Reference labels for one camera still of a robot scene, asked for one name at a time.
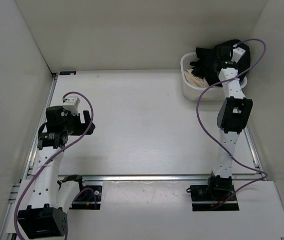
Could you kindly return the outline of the black trousers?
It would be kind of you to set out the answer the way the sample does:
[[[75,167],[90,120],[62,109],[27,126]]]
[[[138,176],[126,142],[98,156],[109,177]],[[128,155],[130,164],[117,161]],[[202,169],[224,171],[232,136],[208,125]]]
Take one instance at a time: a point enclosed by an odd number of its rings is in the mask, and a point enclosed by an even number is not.
[[[198,60],[190,62],[190,65],[193,66],[191,74],[195,77],[205,79],[210,86],[217,83],[219,79],[217,72],[214,71],[214,63],[219,46],[233,46],[239,42],[239,39],[233,39],[218,44],[213,48],[197,47],[196,56]],[[244,43],[240,44],[239,47],[246,51],[237,63],[238,73],[241,74],[244,70],[251,66],[251,52],[249,46]]]

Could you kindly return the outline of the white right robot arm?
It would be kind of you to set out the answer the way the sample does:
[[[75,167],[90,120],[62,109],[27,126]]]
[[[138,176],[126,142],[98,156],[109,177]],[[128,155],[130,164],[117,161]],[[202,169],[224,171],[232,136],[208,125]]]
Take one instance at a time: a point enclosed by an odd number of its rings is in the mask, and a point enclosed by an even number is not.
[[[253,101],[243,94],[238,75],[238,61],[245,50],[234,46],[220,46],[214,62],[214,70],[222,82],[225,100],[217,116],[221,146],[217,162],[206,187],[206,194],[212,200],[225,198],[232,191],[232,157],[237,140],[246,127]]]

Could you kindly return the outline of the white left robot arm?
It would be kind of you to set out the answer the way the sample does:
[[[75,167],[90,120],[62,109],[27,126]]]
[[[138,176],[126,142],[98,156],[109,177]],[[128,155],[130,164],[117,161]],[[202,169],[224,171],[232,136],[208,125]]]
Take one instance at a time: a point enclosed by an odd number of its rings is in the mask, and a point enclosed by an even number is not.
[[[65,150],[93,133],[94,111],[83,111],[84,122],[75,106],[51,106],[45,115],[46,122],[38,130],[38,169],[14,211],[14,228],[20,239],[21,231],[31,240],[65,236],[68,210],[87,193],[81,176],[59,180],[58,174]]]

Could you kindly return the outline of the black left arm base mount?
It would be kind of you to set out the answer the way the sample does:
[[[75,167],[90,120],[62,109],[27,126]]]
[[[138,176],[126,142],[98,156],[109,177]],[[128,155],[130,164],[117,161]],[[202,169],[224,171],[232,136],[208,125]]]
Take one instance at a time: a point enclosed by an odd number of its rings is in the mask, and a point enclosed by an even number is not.
[[[100,210],[102,186],[86,185],[81,175],[69,175],[57,181],[59,185],[57,200],[66,200],[63,210]]]

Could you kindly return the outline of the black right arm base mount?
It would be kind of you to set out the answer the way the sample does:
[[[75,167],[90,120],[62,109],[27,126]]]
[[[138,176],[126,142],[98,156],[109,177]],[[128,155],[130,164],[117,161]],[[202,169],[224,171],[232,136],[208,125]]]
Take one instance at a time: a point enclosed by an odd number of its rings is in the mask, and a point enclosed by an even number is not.
[[[239,211],[237,197],[234,194],[234,185],[229,191],[210,190],[208,184],[190,185],[186,193],[191,196],[192,211]]]

